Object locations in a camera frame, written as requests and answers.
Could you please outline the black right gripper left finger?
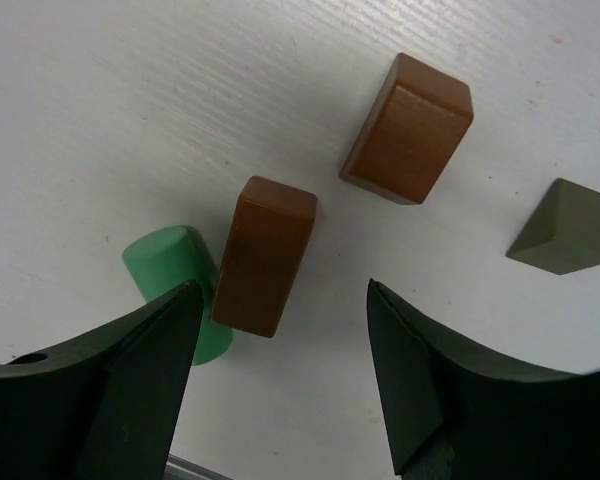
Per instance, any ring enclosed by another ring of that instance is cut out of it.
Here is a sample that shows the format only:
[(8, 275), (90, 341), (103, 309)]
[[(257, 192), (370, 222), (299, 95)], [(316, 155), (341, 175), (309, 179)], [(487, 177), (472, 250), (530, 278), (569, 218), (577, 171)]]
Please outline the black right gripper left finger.
[(203, 314), (186, 281), (0, 364), (0, 479), (160, 479)]

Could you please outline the green wood cylinder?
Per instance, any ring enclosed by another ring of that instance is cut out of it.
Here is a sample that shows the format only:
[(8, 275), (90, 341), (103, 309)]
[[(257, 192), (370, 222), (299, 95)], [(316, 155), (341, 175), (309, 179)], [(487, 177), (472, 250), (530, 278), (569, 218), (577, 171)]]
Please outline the green wood cylinder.
[(202, 289), (204, 311), (193, 364), (204, 365), (227, 352), (233, 331), (210, 319), (218, 269), (196, 229), (176, 225), (146, 234), (125, 248), (122, 261), (147, 302), (187, 280), (196, 281)]

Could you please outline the brown rectangular wood block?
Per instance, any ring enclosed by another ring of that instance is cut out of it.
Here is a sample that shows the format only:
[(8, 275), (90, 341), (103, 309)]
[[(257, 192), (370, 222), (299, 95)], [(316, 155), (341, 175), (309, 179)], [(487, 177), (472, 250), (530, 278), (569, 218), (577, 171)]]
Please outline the brown rectangular wood block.
[(271, 338), (315, 223), (315, 194), (251, 177), (234, 210), (210, 318)]

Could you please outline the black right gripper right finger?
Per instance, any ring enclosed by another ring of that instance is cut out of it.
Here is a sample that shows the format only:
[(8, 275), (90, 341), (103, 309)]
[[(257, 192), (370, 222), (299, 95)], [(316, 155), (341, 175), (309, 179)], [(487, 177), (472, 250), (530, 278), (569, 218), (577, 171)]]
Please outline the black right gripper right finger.
[(600, 370), (502, 354), (377, 281), (367, 326), (398, 477), (600, 479)]

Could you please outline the olive grey wood block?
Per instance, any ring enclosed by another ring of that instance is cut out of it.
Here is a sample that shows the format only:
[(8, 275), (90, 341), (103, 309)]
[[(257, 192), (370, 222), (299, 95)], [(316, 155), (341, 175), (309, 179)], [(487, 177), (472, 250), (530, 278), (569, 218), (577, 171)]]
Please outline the olive grey wood block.
[(554, 180), (506, 256), (555, 275), (599, 266), (600, 193)]

